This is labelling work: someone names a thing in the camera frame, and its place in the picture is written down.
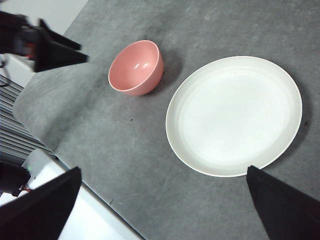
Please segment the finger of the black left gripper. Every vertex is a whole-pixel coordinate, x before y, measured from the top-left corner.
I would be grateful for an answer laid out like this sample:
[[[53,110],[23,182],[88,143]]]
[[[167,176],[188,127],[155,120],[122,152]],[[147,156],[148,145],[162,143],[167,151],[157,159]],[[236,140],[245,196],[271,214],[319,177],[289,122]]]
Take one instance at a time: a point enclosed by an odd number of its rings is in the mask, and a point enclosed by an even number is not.
[[[43,28],[53,41],[76,51],[81,50],[82,46],[79,43],[51,30],[42,18],[38,20],[38,23],[39,23],[39,27]]]
[[[45,31],[39,32],[39,42],[36,45],[36,54],[33,71],[35,73],[86,63],[89,56],[55,42]]]

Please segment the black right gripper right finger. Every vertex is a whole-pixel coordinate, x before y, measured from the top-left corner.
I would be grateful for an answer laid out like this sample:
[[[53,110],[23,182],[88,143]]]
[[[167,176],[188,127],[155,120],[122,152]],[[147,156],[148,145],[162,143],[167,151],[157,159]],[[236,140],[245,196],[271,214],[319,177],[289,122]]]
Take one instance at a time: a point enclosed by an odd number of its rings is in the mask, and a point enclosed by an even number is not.
[[[320,201],[251,165],[246,182],[271,240],[318,240]]]

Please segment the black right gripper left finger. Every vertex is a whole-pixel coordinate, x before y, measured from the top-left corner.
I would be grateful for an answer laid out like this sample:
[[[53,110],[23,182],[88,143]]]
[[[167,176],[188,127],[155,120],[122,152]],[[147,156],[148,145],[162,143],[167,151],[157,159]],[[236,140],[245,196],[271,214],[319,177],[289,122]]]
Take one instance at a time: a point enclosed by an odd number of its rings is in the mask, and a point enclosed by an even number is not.
[[[71,214],[82,184],[74,167],[0,207],[2,240],[57,240]]]

